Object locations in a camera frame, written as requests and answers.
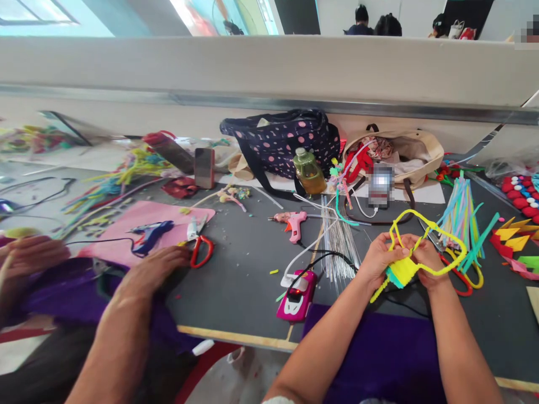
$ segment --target red scissors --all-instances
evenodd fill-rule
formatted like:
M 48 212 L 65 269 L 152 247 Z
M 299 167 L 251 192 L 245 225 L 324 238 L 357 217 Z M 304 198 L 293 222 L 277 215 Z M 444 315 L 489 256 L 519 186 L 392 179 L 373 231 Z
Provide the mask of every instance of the red scissors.
M 197 218 L 193 216 L 191 219 L 191 223 L 189 223 L 189 226 L 187 228 L 187 241 L 184 241 L 178 244 L 179 246 L 181 246 L 181 245 L 186 245 L 187 243 L 190 243 L 192 241 L 195 241 L 195 247 L 193 248 L 193 256 L 191 257 L 191 268 L 202 267 L 202 265 L 208 262 L 209 259 L 213 255 L 213 248 L 214 248 L 213 242 L 208 237 L 200 234 L 200 232 L 204 228 L 204 225 L 206 224 L 207 221 L 208 221 L 208 215 L 204 216 L 200 220 L 200 222 L 198 222 Z M 197 264 L 198 251 L 200 250 L 200 246 L 202 243 L 205 243 L 208 245 L 208 254 L 201 262 Z
M 422 221 L 420 221 L 420 222 L 421 222 L 421 226 L 426 230 L 425 224 Z M 430 238 L 430 240 L 434 244 L 434 247 L 436 247 L 436 250 L 438 250 L 438 255 L 440 256 L 440 259 L 442 260 L 442 262 L 446 266 L 449 266 L 450 262 L 447 260 L 447 258 L 444 257 L 444 253 L 447 253 L 453 259 L 453 261 L 456 260 L 456 256 L 460 254 L 460 251 L 453 251 L 450 248 L 444 248 L 444 246 L 440 242 L 440 239 L 438 237 L 436 237 L 433 232 L 430 232 L 428 234 L 428 238 Z M 462 274 L 462 272 L 460 272 L 456 268 L 453 268 L 453 272 L 455 273 L 455 275 L 457 275 L 459 277 L 459 279 L 466 286 L 466 291 L 464 291 L 464 292 L 459 291 L 457 288 L 455 288 L 456 294 L 459 295 L 459 296 L 463 296 L 463 297 L 471 296 L 472 292 L 473 292 L 473 289 L 472 289 L 472 286 L 470 285 L 470 283 L 468 282 L 468 280 L 466 279 L 466 277 Z

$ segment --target wooden table edge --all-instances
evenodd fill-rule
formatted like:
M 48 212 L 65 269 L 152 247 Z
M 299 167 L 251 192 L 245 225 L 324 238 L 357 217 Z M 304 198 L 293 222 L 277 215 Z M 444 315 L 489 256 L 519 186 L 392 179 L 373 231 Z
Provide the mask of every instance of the wooden table edge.
M 230 342 L 239 345 L 247 345 L 257 348 L 267 348 L 277 351 L 292 352 L 298 344 L 286 339 L 258 337 L 248 334 L 237 334 L 227 331 L 217 331 L 205 328 L 188 327 L 178 325 L 178 331 L 193 337 L 215 339 L 216 341 Z M 521 390 L 531 393 L 539 393 L 539 383 L 523 382 L 521 380 L 495 378 L 500 387 Z

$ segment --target hot glue gun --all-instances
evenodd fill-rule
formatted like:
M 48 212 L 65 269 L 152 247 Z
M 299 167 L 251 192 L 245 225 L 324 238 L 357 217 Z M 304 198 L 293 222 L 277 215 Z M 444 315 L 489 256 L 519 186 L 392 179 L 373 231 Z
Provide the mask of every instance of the hot glue gun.
M 138 247 L 133 248 L 135 254 L 148 255 L 150 250 L 156 245 L 157 241 L 163 234 L 174 228 L 173 221 L 157 222 L 152 224 L 145 224 L 143 226 L 132 228 L 128 233 L 135 233 L 142 235 L 140 239 L 135 243 Z
M 301 222 L 307 220 L 307 212 L 283 212 L 277 213 L 275 216 L 268 218 L 270 221 L 286 223 L 285 232 L 292 230 L 290 241 L 292 244 L 297 244 L 302 239 L 302 231 L 300 228 Z

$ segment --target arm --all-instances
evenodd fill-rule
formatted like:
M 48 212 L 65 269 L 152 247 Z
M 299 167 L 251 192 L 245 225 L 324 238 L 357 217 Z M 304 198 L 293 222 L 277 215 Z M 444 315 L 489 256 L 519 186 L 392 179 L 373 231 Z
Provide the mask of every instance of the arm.
M 30 275 L 61 264 L 70 257 L 69 249 L 60 240 L 34 236 L 10 242 L 0 248 L 0 265 L 13 255 L 0 294 L 0 329 L 4 327 L 13 307 L 28 285 Z
M 283 396 L 296 404 L 322 402 L 369 299 L 383 282 L 383 271 L 409 254 L 407 250 L 388 251 L 387 239 L 389 234 L 383 233 L 373 241 L 357 276 L 301 341 L 264 400 Z
M 133 400 L 148 354 L 153 294 L 174 269 L 187 266 L 189 258 L 186 247 L 167 247 L 127 273 L 101 317 L 66 404 Z
M 415 243 L 417 236 L 406 235 Z M 444 267 L 433 244 L 423 241 L 414 257 L 432 269 Z M 440 373 L 448 403 L 501 404 L 500 390 L 466 319 L 449 275 L 433 276 L 421 270 L 421 283 L 431 302 Z

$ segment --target floor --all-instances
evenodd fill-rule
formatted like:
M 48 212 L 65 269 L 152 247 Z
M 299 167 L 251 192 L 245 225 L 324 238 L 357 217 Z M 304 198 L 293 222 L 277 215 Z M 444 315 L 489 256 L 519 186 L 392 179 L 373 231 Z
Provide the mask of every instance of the floor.
M 46 337 L 1 343 L 0 375 L 17 369 Z M 236 351 L 215 363 L 186 404 L 260 403 L 289 357 L 289 353 L 264 349 Z M 531 393 L 509 389 L 502 389 L 502 393 L 506 404 L 539 404 L 539 398 Z

